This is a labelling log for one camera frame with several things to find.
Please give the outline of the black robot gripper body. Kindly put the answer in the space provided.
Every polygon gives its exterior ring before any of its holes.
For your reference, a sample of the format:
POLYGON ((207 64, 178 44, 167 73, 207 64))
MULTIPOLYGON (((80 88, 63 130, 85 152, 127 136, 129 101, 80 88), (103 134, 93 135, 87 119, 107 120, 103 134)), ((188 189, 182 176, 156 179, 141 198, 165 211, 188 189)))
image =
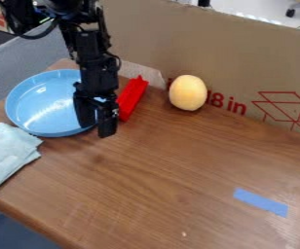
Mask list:
POLYGON ((112 100, 119 88, 117 57, 108 52, 109 43, 97 29, 73 32, 80 82, 75 83, 75 109, 84 111, 96 98, 112 100))

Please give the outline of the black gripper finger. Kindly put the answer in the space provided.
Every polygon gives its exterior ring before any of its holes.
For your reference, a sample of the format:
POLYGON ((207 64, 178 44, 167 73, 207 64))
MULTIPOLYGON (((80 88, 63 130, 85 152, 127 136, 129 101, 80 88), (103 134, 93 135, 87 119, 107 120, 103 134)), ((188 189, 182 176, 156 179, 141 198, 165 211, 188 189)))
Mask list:
POLYGON ((109 103, 97 110, 97 136, 105 138, 116 133, 119 121, 119 105, 109 103))
POLYGON ((75 96, 73 106, 79 126, 85 128, 95 125, 95 107, 91 101, 84 97, 75 96))

